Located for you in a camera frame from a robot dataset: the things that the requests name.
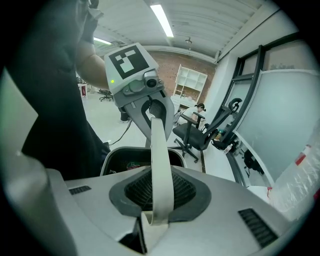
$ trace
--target window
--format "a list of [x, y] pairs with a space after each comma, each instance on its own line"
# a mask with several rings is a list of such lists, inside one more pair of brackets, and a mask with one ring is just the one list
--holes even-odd
[[255, 72], [256, 64], [257, 64], [258, 55], [254, 55], [250, 58], [247, 58], [244, 61], [243, 70], [241, 75], [252, 74]]
[[263, 70], [318, 70], [309, 46], [303, 40], [288, 42], [265, 53]]
[[242, 80], [233, 82], [232, 89], [230, 91], [228, 99], [226, 100], [225, 106], [228, 107], [229, 102], [233, 99], [240, 98], [242, 102], [239, 103], [239, 109], [237, 110], [237, 112], [239, 112], [248, 94], [251, 82], [252, 80]]

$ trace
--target white floor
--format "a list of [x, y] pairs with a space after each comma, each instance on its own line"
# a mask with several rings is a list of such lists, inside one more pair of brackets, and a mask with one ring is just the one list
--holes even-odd
[[[99, 98], [102, 95], [99, 93], [88, 94], [88, 99], [82, 98], [84, 111], [86, 118], [93, 130], [100, 137], [103, 142], [110, 141], [112, 144], [118, 140], [126, 130], [128, 123], [119, 123], [120, 112], [114, 102], [109, 100], [103, 100], [100, 102]], [[167, 140], [168, 147], [178, 146], [174, 143], [177, 136], [172, 132]], [[111, 150], [118, 147], [144, 147], [146, 143], [146, 137], [138, 129], [134, 122], [131, 123], [129, 130], [125, 133], [123, 138], [116, 144], [110, 147]], [[202, 163], [200, 151], [191, 150], [198, 158], [197, 163], [194, 162], [189, 154], [184, 156], [186, 165], [188, 168], [202, 172]]]

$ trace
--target robotic arm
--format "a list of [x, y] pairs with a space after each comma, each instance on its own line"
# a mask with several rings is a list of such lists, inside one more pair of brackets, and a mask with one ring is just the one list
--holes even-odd
[[115, 104], [123, 107], [151, 141], [151, 121], [146, 111], [162, 120], [165, 138], [173, 126], [174, 105], [159, 79], [159, 65], [139, 43], [122, 47], [104, 56], [105, 72]]

